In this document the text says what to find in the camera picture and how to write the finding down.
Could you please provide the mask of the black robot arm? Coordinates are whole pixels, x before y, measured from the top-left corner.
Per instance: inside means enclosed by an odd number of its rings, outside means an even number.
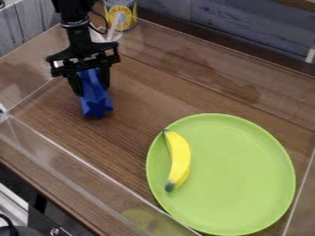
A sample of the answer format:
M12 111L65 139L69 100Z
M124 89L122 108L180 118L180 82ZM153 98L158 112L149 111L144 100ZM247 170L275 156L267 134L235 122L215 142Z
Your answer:
M69 46L58 53L46 56L45 61L50 65L52 77L68 79L73 93L82 97L84 86L78 73L97 68L101 88L109 87L109 68L120 62L118 44L110 42L93 42L89 31L90 25L88 13L97 16L92 7L94 0L52 0L54 12L60 14L61 28L66 31Z

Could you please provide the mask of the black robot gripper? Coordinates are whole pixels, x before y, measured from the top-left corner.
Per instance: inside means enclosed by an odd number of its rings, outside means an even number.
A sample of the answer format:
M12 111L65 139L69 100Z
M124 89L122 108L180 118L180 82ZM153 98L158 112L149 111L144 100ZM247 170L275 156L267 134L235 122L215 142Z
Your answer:
M118 43L90 42L81 48L70 45L61 52L48 55L45 61L50 65L52 77L66 76L73 93L84 94L80 77L76 72L98 67L102 89L109 88L109 65L120 62Z

